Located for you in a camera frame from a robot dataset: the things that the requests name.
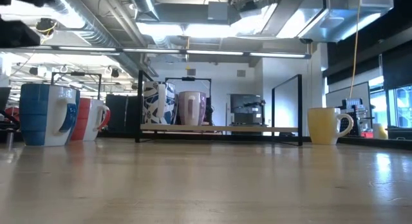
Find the mug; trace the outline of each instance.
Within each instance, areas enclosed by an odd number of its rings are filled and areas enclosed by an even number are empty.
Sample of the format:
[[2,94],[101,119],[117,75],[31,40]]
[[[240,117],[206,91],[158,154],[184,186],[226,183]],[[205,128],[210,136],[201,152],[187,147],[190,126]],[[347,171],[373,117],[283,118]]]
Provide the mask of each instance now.
[[76,124],[80,91],[65,86],[24,84],[19,102],[26,145],[65,145]]
[[176,99],[174,84],[168,82],[145,82],[143,114],[145,124],[172,124]]
[[206,112],[206,93],[180,92],[178,112],[182,125],[200,126]]
[[[349,125],[340,133],[342,118],[347,118]],[[352,130],[353,119],[348,114],[341,114],[339,108],[311,108],[308,110],[308,127],[313,144],[335,145],[339,137]]]
[[81,98],[79,115],[71,140],[94,141],[97,133],[110,120],[110,109],[103,101],[91,98]]

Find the black metal frame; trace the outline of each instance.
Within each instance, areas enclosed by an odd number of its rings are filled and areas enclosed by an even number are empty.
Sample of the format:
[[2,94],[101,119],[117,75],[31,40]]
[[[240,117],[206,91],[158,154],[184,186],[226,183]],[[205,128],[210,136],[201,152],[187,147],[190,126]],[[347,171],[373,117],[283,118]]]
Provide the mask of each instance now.
[[212,100],[212,79],[198,79],[195,77],[181,77],[181,78],[165,78],[165,82],[168,80],[182,80],[184,82],[194,82],[195,80],[206,80],[209,82],[209,98]]
[[[274,90],[279,86],[293,80],[297,79],[298,87],[298,136],[253,136],[253,135],[188,135],[188,134],[168,134],[168,133],[143,133],[141,124],[143,117],[143,76],[144,72],[139,71],[138,75],[138,113],[142,114],[138,116],[136,122],[138,127],[136,129],[135,142],[140,143],[143,139],[168,139],[168,140],[215,140],[215,141],[255,141],[255,142],[297,142],[297,146],[302,146],[303,142],[309,142],[310,138],[303,138],[303,95],[302,95],[302,75],[296,75],[291,79],[288,79],[284,83],[276,86],[272,90],[272,105],[274,105]],[[182,78],[166,78],[165,81],[169,79],[182,79]]]
[[51,73],[50,85],[54,85],[54,84],[55,84],[54,76],[56,76],[56,75],[70,75],[70,76],[74,76],[74,77],[86,76],[86,75],[95,75],[95,76],[98,76],[97,100],[100,100],[100,89],[101,89],[101,87],[102,87],[102,74],[101,74],[101,73],[84,73],[84,72],[61,73],[61,72],[52,72],[52,73]]
[[[302,94],[302,75],[298,74],[279,85],[272,88],[272,127],[275,126],[275,90],[276,88],[285,85],[291,80],[297,79],[297,145],[303,145],[303,94]],[[275,138],[275,133],[272,132],[272,139]]]

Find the yellow mug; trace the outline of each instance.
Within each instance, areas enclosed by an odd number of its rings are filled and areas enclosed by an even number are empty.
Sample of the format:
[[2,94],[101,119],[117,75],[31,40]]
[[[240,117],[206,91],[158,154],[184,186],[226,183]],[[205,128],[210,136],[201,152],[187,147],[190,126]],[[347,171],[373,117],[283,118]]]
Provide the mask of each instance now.
[[[349,120],[349,126],[339,132],[342,118]],[[353,119],[348,114],[341,114],[339,108],[311,108],[308,110],[308,127],[313,144],[335,145],[339,137],[352,130]]]

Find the red and white striped mug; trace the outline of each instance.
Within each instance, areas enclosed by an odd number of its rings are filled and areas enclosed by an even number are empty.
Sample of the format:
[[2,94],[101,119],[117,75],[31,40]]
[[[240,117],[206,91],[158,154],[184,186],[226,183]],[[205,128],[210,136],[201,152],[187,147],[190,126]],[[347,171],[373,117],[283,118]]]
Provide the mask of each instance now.
[[71,140],[95,140],[98,131],[108,124],[109,120],[110,109],[104,105],[103,101],[80,98],[79,114]]

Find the yellow cable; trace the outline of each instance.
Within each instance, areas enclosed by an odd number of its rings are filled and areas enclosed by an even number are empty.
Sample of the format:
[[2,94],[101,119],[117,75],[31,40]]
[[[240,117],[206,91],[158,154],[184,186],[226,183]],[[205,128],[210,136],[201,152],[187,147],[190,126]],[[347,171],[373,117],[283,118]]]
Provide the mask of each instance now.
[[353,84],[355,83],[356,58],[357,58],[357,53],[358,53],[358,37],[359,37],[359,15],[361,14],[361,3],[362,3],[362,0],[359,0],[357,21],[356,21],[355,54],[353,56],[352,83],[350,85],[349,98],[352,98]]

